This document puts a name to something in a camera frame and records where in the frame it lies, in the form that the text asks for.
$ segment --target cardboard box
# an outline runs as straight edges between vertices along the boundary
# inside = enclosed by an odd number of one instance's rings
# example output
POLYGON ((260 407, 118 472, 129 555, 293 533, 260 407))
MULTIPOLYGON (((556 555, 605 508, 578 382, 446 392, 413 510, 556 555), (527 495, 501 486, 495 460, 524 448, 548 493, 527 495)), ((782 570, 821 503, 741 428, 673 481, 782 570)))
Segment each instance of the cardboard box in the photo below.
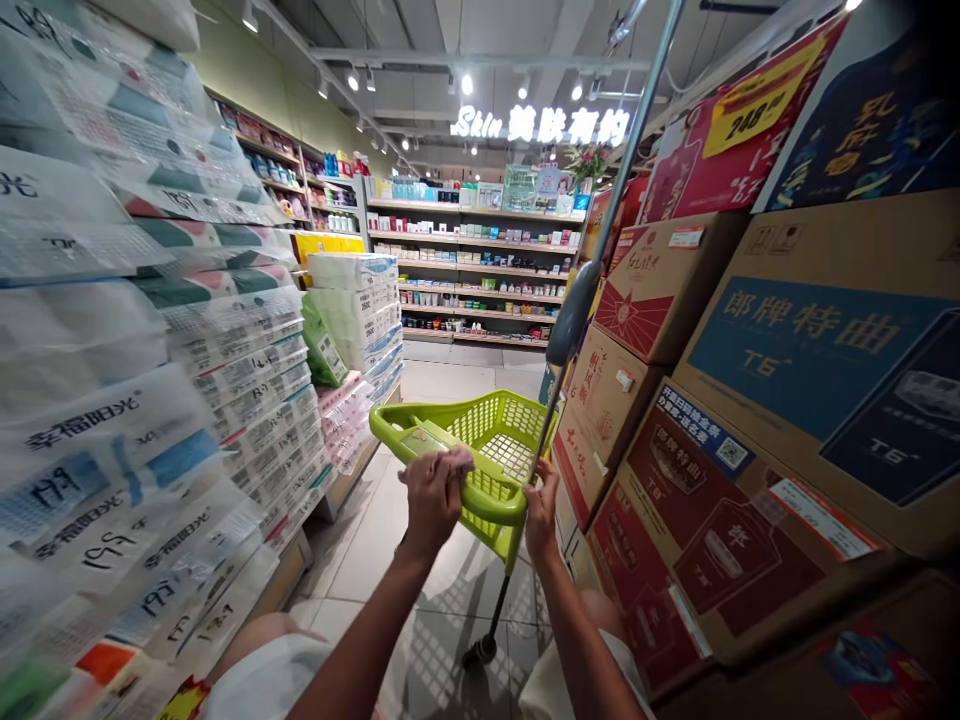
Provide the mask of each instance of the cardboard box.
POLYGON ((550 445, 553 462, 573 505, 577 525, 586 531, 590 518, 616 474, 595 456, 576 413, 564 412, 550 445))
MULTIPOLYGON (((663 369, 648 367, 593 325, 580 348, 567 393, 564 415, 576 416, 577 425, 585 437, 584 447, 597 465, 600 475, 612 478, 623 451, 653 397, 663 369)), ((565 476, 577 518, 583 530, 590 514, 600 502, 604 486, 589 485, 592 473, 587 474, 587 485, 581 487, 578 464, 572 476, 565 476)))
POLYGON ((668 126, 638 223, 750 208, 847 16, 841 13, 668 126))
POLYGON ((946 718, 957 667, 960 590, 923 571, 876 603, 746 676, 713 673, 658 720, 946 718))
POLYGON ((954 88, 914 20, 897 0, 851 13, 753 212, 960 185, 954 88))
POLYGON ((725 665, 904 559, 670 380, 617 477, 725 665))
POLYGON ((908 553, 960 533, 960 191, 754 217, 674 378, 908 553))
POLYGON ((710 301, 749 217, 711 213, 638 228, 594 323, 648 365, 672 365, 710 301))
POLYGON ((710 648, 650 539, 633 483, 618 477, 587 533, 600 584, 620 611, 647 699, 705 672, 710 648))

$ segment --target person's right hand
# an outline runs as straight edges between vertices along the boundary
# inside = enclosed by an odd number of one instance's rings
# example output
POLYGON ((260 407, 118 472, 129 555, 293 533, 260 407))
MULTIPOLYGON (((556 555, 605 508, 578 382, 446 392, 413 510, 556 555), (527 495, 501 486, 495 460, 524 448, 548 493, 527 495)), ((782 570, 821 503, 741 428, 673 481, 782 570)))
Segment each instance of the person's right hand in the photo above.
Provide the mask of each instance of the person's right hand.
POLYGON ((553 465, 543 458, 537 459, 537 475, 543 480, 543 486, 537 489, 534 485, 523 486, 523 494, 527 496, 527 552, 535 568, 553 558, 560 556, 556 534, 556 504, 557 477, 553 465))

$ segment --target blue box label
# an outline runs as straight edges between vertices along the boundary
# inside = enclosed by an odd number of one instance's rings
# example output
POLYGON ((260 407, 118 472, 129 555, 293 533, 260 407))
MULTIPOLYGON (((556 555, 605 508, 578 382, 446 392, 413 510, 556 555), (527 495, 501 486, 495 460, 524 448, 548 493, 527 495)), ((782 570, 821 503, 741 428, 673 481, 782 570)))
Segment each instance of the blue box label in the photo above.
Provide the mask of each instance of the blue box label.
POLYGON ((956 305, 735 276, 689 363, 825 441, 940 314, 956 305))
POLYGON ((960 470, 960 312, 943 313, 820 455, 898 506, 960 470))

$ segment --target store sign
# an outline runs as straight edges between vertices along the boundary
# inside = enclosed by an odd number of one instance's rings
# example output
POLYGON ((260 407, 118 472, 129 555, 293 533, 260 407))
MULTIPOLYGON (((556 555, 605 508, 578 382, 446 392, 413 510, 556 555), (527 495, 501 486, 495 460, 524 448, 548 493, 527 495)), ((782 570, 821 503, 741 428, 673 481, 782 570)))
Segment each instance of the store sign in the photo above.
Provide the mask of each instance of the store sign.
MULTIPOLYGON (((567 114, 556 108, 544 108, 540 113, 540 124, 537 125, 537 111, 530 105, 514 105, 510 110, 510 120, 507 127, 507 140, 523 140, 539 143, 554 144, 569 142, 571 144, 593 142, 593 133, 597 127, 597 142, 607 143, 616 147, 623 142, 630 125, 630 113, 625 110, 608 109, 603 117, 596 110, 579 108, 570 115, 567 124, 567 114)), ((492 138, 499 137, 503 128, 503 121, 494 118, 493 113, 484 114, 473 105, 464 105, 457 114, 457 122, 450 126, 450 134, 458 137, 492 138)))

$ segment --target ceiling beam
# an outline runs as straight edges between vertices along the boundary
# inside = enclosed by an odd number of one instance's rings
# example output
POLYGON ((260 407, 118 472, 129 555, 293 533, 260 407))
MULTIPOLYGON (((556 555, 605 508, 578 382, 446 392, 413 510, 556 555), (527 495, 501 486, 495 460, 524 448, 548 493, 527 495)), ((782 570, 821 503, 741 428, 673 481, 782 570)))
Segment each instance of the ceiling beam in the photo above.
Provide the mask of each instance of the ceiling beam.
MULTIPOLYGON (((567 0, 564 9, 569 5, 576 5, 577 10, 582 12, 581 6, 592 7, 592 3, 577 3, 575 0, 567 0)), ((397 63, 401 65, 434 65, 441 67, 457 67, 461 64, 471 66, 494 65, 499 67, 525 66, 557 68, 561 70, 569 68, 581 68, 584 72, 600 72, 604 70, 640 70, 650 69, 650 63, 641 59, 606 59, 590 55, 486 55, 486 54, 464 54, 456 53, 427 53, 416 50, 381 50, 362 48, 334 48, 319 47, 314 48, 313 57, 316 60, 339 61, 352 63, 354 65, 367 65, 369 63, 397 63)))

